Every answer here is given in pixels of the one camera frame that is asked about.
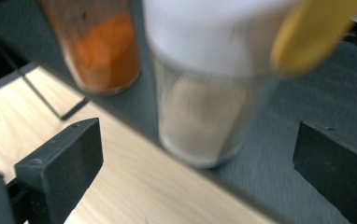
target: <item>orange spice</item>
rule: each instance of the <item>orange spice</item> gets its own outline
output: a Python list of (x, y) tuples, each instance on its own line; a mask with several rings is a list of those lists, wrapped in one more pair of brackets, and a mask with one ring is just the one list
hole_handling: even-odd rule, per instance
[(139, 72), (134, 29), (128, 14), (98, 24), (74, 50), (78, 79), (93, 91), (113, 91), (129, 84)]

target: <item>yellow object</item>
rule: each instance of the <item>yellow object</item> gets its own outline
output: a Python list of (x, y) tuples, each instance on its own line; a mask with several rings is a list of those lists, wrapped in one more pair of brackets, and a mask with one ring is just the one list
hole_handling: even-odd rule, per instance
[(301, 75), (333, 51), (356, 15), (357, 0), (304, 0), (283, 22), (272, 48), (272, 64), (284, 76)]

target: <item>wooden table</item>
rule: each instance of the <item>wooden table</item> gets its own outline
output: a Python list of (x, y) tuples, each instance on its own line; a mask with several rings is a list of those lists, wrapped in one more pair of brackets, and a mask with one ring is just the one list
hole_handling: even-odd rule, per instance
[[(27, 76), (63, 114), (82, 99), (42, 68)], [(0, 171), (69, 124), (98, 117), (104, 164), (67, 223), (273, 223), (204, 176), (90, 102), (66, 122), (57, 119), (18, 78), (0, 89)]]

